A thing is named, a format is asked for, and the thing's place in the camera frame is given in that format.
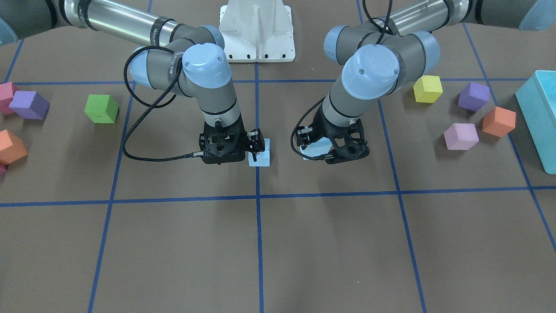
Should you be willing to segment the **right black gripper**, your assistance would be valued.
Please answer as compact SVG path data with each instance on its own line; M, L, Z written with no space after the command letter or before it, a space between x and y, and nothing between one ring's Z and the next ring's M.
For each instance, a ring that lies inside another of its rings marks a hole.
M223 127L219 123L210 126L204 123L199 145L201 159L205 164L242 162L245 159L247 133L242 120ZM253 162L259 160L260 152L253 153Z

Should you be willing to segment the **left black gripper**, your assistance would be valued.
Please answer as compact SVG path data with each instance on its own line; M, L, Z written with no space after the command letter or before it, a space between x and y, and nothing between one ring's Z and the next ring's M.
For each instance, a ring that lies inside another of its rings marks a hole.
M322 107L312 121L312 138L314 143L326 138L332 144L330 151L318 153L325 154L325 162L331 165L363 159L370 154L360 120L347 127L336 126L325 118Z

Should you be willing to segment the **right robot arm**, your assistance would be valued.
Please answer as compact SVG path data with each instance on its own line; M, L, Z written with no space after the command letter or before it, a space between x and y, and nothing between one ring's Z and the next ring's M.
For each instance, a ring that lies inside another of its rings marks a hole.
M265 151L260 129L244 128L224 37L217 28L187 26L112 0L3 0L0 8L2 45L65 26L139 44L124 65L124 83L132 77L162 94L147 103L130 93L147 110L123 138L121 150L127 158L144 162L201 158L206 164L222 164L243 161L246 155L256 162ZM171 158L132 155L126 145L133 132L149 113L176 97L192 97L200 107L204 118L200 151Z

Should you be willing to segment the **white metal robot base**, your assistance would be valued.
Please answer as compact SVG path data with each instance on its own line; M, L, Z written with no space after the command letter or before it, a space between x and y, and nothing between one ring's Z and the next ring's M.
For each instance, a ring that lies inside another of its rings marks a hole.
M291 8L282 0L230 0L220 7L219 30L229 62L292 62Z

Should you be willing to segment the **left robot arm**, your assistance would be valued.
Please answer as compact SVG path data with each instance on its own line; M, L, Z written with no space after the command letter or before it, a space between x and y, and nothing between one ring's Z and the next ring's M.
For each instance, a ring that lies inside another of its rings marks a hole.
M555 23L553 0L421 0L359 26L337 26L326 35L326 56L342 65L312 123L296 125L291 147L328 164L369 155L360 117L378 99L432 70L440 59L435 30L462 22L544 30Z

